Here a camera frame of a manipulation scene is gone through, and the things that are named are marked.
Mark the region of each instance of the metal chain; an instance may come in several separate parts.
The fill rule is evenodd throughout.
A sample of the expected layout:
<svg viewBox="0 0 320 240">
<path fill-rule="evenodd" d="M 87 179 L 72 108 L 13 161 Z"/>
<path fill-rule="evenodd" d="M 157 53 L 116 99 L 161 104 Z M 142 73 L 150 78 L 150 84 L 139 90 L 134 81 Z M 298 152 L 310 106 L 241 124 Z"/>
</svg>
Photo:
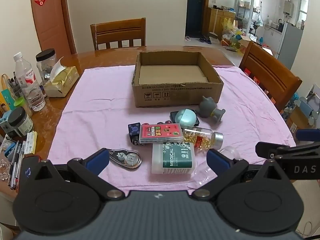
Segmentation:
<svg viewBox="0 0 320 240">
<path fill-rule="evenodd" d="M 98 42 L 97 42 L 97 25 L 94 24 L 94 36 L 95 36 L 95 40 L 96 40 L 96 50 L 98 49 Z"/>
</svg>

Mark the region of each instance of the wooden table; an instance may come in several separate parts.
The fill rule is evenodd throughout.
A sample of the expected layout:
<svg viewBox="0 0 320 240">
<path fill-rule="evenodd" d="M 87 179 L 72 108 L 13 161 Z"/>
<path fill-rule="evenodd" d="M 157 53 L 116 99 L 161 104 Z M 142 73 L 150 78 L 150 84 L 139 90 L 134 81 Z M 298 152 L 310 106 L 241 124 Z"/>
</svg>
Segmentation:
<svg viewBox="0 0 320 240">
<path fill-rule="evenodd" d="M 74 54 L 64 57 L 61 64 L 64 66 L 76 66 L 80 76 L 85 69 L 105 66 L 126 66 L 135 65 L 137 55 L 141 51 L 154 50 L 182 50 L 202 52 L 211 65 L 233 64 L 227 59 L 222 51 L 208 47 L 183 47 L 183 46 L 146 46 L 121 49 L 105 49 Z M 66 106 L 75 86 L 70 90 L 65 98 L 47 98 L 45 107 L 34 113 L 32 120 L 35 131 L 38 133 L 36 154 L 42 159 L 46 159 L 56 132 L 56 127 L 60 120 L 62 111 Z M 10 190 L 6 181 L 0 181 L 0 192 L 15 197 L 17 193 Z"/>
</svg>

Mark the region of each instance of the refrigerator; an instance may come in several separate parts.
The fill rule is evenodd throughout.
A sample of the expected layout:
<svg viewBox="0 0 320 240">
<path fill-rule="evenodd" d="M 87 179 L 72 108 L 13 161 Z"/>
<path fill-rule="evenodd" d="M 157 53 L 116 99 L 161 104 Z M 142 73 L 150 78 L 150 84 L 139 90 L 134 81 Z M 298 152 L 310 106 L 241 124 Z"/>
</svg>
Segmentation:
<svg viewBox="0 0 320 240">
<path fill-rule="evenodd" d="M 289 70 L 297 55 L 302 34 L 303 30 L 293 26 L 291 23 L 284 24 L 276 58 Z"/>
</svg>

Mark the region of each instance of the black jar lid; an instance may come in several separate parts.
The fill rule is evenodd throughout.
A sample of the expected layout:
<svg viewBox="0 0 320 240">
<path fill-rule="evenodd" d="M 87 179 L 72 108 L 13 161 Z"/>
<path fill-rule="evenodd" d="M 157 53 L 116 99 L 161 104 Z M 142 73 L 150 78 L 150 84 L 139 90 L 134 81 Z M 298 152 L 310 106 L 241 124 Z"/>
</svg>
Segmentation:
<svg viewBox="0 0 320 240">
<path fill-rule="evenodd" d="M 8 122 L 11 126 L 16 126 L 21 121 L 23 121 L 25 116 L 26 116 L 26 111 L 22 106 L 19 106 L 11 112 L 8 118 Z"/>
<path fill-rule="evenodd" d="M 39 54 L 36 56 L 36 61 L 43 61 L 48 59 L 49 57 L 52 57 L 54 54 L 56 54 L 54 49 L 46 49 L 44 51 L 41 51 Z"/>
</svg>

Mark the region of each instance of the gray ribbed surface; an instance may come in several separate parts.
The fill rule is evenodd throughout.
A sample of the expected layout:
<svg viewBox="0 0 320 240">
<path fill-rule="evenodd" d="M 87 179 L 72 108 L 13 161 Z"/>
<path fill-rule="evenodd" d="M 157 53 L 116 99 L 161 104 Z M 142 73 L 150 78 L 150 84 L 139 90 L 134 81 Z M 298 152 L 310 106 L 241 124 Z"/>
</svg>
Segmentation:
<svg viewBox="0 0 320 240">
<path fill-rule="evenodd" d="M 108 203 L 98 218 L 79 231 L 63 236 L 35 236 L 24 232 L 18 240 L 267 240 L 235 232 L 208 202 L 192 200 L 187 192 L 133 191 L 122 201 Z M 271 237 L 301 239 L 294 232 Z"/>
</svg>

